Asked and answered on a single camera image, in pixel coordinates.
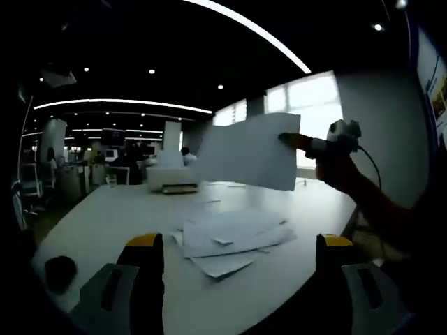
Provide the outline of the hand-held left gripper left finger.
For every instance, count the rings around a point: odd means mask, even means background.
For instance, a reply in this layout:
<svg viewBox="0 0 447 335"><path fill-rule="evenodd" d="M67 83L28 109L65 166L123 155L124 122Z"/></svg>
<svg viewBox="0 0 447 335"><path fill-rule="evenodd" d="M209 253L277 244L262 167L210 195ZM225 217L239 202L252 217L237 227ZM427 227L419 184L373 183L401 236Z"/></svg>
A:
<svg viewBox="0 0 447 335"><path fill-rule="evenodd" d="M163 235L129 240L80 289L70 314L86 334L163 334Z"/></svg>

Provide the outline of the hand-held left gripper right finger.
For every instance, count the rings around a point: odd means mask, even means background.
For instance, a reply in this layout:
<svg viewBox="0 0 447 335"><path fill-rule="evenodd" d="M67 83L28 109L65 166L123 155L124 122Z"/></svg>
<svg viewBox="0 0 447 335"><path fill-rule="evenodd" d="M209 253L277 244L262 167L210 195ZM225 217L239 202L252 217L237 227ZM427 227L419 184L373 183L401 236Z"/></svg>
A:
<svg viewBox="0 0 447 335"><path fill-rule="evenodd" d="M316 237L316 275L331 334L392 334L410 315L395 282L345 237Z"/></svg>

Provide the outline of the person's right hand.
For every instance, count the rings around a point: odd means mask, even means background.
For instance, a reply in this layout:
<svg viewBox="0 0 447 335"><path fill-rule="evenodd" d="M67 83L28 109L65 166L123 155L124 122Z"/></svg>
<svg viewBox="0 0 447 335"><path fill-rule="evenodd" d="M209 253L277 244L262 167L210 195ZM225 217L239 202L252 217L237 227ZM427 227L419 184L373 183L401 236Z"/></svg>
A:
<svg viewBox="0 0 447 335"><path fill-rule="evenodd" d="M360 172L348 154L326 154L316 159L316 177L346 193L355 186Z"/></svg>

